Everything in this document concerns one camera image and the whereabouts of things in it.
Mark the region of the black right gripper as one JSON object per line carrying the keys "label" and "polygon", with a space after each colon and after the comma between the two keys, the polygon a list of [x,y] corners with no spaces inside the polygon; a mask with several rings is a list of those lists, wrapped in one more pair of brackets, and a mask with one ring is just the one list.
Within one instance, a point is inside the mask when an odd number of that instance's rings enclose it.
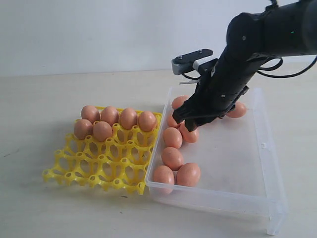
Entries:
{"label": "black right gripper", "polygon": [[201,64],[194,94],[174,110],[176,123],[185,122],[188,131],[224,117],[234,109],[237,100],[248,91],[247,83],[260,68],[260,59],[237,62],[220,56]]}

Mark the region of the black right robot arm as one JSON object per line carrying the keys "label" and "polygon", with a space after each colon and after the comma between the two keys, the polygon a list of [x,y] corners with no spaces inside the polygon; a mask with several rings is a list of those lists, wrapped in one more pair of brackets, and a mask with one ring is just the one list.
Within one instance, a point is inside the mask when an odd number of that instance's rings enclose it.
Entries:
{"label": "black right robot arm", "polygon": [[197,71],[194,94],[175,109],[173,118],[189,131],[224,117],[248,91],[254,74],[270,75],[264,64],[284,57],[316,55],[317,3],[300,0],[284,6],[276,1],[262,13],[241,13],[228,25],[226,47],[218,58],[201,49],[172,60],[175,75]]}

